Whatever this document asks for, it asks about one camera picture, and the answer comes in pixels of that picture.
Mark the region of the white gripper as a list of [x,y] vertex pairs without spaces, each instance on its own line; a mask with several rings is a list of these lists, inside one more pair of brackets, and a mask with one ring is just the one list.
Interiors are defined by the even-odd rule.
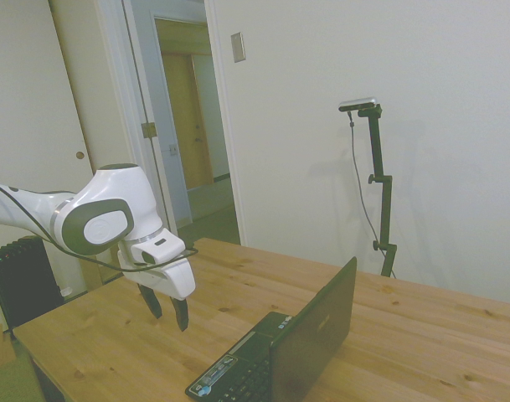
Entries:
[[121,251],[117,252],[121,268],[127,270],[123,275],[136,283],[152,315],[158,319],[162,316],[162,308],[154,291],[170,296],[175,311],[176,322],[183,332],[188,328],[188,301],[185,299],[195,290],[195,280],[191,265],[187,258],[153,268],[147,271],[134,272],[136,267],[130,264]]

